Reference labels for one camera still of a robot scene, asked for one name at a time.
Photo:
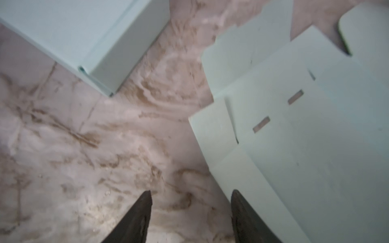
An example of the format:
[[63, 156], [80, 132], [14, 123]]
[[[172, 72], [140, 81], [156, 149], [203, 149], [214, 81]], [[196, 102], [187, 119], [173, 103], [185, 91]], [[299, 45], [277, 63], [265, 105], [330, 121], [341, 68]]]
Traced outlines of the mint paper box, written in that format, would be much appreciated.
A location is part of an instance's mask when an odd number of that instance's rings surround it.
[[1, 1], [1, 23], [114, 95], [170, 20], [168, 1]]

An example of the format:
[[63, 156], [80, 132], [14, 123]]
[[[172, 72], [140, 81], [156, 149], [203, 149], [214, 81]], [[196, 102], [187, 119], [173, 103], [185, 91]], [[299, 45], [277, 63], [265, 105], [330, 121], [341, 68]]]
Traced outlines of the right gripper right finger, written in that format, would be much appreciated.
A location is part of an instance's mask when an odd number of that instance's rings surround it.
[[237, 189], [232, 192], [231, 210], [235, 242], [281, 243]]

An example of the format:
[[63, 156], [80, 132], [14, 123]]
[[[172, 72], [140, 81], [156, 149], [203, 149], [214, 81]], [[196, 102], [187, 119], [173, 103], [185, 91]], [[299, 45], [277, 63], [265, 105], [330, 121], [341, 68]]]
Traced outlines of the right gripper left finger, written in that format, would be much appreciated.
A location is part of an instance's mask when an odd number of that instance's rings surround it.
[[102, 243], [145, 243], [152, 211], [151, 191], [145, 191]]

